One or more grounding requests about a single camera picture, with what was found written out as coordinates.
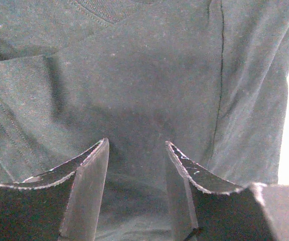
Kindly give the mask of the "black t shirt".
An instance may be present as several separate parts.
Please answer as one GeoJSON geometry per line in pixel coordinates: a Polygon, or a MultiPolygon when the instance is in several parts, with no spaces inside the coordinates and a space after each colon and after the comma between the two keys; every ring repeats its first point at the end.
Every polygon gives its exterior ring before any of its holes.
{"type": "Polygon", "coordinates": [[[0,1],[0,183],[109,141],[94,240],[173,240],[166,142],[276,185],[289,1],[0,1]]]}

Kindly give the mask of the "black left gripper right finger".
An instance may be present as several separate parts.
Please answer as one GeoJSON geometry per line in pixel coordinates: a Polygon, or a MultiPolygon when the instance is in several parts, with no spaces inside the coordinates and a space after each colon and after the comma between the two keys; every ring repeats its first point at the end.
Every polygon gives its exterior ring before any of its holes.
{"type": "Polygon", "coordinates": [[[173,240],[289,240],[289,185],[241,187],[165,145],[173,240]]]}

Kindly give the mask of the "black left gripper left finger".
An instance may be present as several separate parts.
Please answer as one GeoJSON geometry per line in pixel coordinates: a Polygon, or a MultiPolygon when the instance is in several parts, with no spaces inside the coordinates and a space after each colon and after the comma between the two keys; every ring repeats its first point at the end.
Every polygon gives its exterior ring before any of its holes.
{"type": "Polygon", "coordinates": [[[0,240],[94,240],[108,157],[104,138],[47,172],[0,183],[0,240]]]}

